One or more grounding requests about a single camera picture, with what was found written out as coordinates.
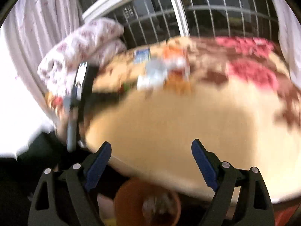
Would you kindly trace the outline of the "black sleeved left forearm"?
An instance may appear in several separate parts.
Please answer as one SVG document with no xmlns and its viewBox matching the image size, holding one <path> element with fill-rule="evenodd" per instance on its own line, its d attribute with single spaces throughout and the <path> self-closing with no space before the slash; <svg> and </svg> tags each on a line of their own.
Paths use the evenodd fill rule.
<svg viewBox="0 0 301 226">
<path fill-rule="evenodd" d="M 17 165 L 33 165 L 37 169 L 54 168 L 67 156 L 67 147 L 56 136 L 55 131 L 41 132 L 30 143 L 28 150 L 17 155 L 17 158 L 1 157 L 1 169 L 12 169 Z"/>
</svg>

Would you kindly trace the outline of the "person's left hand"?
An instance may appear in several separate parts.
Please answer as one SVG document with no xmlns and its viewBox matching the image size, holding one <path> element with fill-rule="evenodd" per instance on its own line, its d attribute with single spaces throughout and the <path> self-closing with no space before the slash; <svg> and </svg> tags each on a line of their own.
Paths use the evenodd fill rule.
<svg viewBox="0 0 301 226">
<path fill-rule="evenodd" d="M 67 126 L 69 120 L 69 113 L 62 109 L 60 112 L 59 123 L 55 127 L 56 137 L 63 143 L 66 144 L 67 140 Z M 82 122 L 79 123 L 79 134 L 81 140 L 85 141 L 86 132 L 90 126 L 90 119 L 85 117 Z"/>
</svg>

